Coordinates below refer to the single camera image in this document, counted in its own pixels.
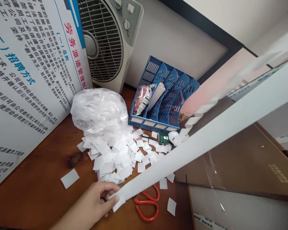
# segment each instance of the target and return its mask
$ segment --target clear plastic bag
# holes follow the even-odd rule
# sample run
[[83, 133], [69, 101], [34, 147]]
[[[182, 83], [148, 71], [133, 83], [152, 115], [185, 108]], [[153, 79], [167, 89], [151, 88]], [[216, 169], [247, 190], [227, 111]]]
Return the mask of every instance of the clear plastic bag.
[[139, 116], [143, 112], [143, 110], [149, 104], [151, 96], [153, 95], [152, 88], [155, 87], [155, 84], [151, 84], [148, 86], [139, 86], [137, 95], [134, 100], [133, 106], [133, 115]]
[[161, 103], [159, 107], [159, 111], [175, 110], [177, 107], [182, 106], [184, 102], [185, 102], [185, 99], [183, 98], [182, 91], [180, 90], [180, 92], [176, 95], [176, 98], [173, 101], [173, 103], [171, 103], [171, 101], [169, 101], [169, 103], [165, 105]]
[[70, 111], [74, 125], [86, 134], [122, 130], [128, 111], [121, 95], [105, 88], [84, 89], [73, 98]]

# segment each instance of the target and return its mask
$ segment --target fan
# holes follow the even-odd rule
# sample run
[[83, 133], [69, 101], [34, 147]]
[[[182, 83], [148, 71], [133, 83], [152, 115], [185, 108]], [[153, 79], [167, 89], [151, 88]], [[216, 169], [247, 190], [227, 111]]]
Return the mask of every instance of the fan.
[[143, 17], [134, 0], [78, 0], [93, 83], [121, 93]]

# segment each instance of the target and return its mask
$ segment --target orange scissors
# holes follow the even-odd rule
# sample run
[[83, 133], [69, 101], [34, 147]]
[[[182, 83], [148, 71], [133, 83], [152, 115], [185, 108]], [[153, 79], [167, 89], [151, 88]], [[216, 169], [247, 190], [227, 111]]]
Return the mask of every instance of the orange scissors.
[[[158, 188], [157, 188], [156, 185], [152, 185], [152, 186], [155, 188], [155, 190], [156, 190], [156, 192], [157, 192], [157, 198], [151, 197], [150, 195], [148, 195], [148, 194], [147, 194], [146, 192], [144, 192], [144, 191], [141, 192], [141, 193], [142, 193], [143, 195], [145, 195], [149, 200], [138, 200], [138, 199], [137, 199], [137, 196], [134, 196], [134, 197], [133, 197], [133, 198], [134, 198], [134, 201], [135, 201], [135, 203], [136, 203], [135, 208], [136, 208], [136, 210], [138, 211], [138, 214], [139, 214], [140, 217], [141, 217], [144, 221], [146, 221], [146, 222], [152, 222], [152, 221], [154, 221], [154, 220], [157, 218], [158, 213], [159, 213], [159, 206], [158, 206], [158, 204], [157, 204], [157, 202], [159, 201], [159, 198], [160, 198], [159, 190], [158, 190]], [[156, 212], [155, 212], [155, 214], [154, 214], [152, 217], [146, 217], [146, 216], [144, 216], [143, 213], [141, 212], [138, 204], [153, 204], [153, 205], [155, 205], [155, 206], [156, 206]]]

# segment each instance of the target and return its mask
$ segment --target fan grille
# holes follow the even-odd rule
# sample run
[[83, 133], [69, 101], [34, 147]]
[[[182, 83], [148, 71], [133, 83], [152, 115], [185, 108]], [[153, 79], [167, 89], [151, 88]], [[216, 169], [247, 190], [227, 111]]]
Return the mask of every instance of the fan grille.
[[103, 0], [78, 0], [82, 29], [97, 41], [99, 54], [88, 59], [92, 79], [99, 82], [113, 80], [123, 62], [123, 45], [116, 19]]

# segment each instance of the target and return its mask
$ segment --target green tape measure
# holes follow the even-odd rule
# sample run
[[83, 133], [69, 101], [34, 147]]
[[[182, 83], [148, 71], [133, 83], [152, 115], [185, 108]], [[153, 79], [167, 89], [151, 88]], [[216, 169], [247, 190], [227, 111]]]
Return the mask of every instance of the green tape measure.
[[161, 143], [161, 144], [167, 144], [170, 142], [169, 136], [167, 135], [167, 133], [164, 133], [164, 132], [158, 133], [158, 140], [159, 140], [159, 143]]

